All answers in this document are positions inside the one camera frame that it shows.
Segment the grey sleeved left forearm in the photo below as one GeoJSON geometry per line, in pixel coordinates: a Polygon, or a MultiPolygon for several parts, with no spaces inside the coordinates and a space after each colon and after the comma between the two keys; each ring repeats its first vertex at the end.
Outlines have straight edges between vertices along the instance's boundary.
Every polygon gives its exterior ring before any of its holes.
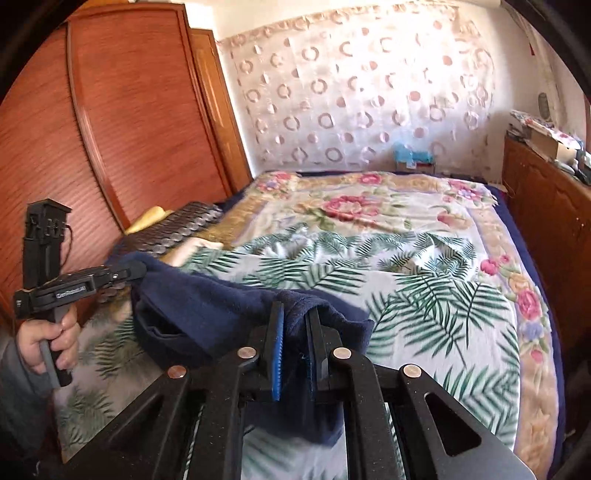
{"type": "Polygon", "coordinates": [[[49,424],[52,386],[24,363],[14,339],[1,359],[1,475],[33,478],[49,424]]]}

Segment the person's left hand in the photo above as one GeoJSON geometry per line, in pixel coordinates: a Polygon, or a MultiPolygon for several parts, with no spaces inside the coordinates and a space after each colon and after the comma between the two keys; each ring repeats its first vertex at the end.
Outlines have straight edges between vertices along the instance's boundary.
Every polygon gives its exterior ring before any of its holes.
{"type": "Polygon", "coordinates": [[[46,340],[53,352],[59,354],[56,365],[60,370],[71,370],[78,362],[79,335],[77,309],[71,305],[58,323],[47,320],[26,320],[19,328],[16,345],[25,365],[36,374],[46,372],[40,343],[46,340]]]}

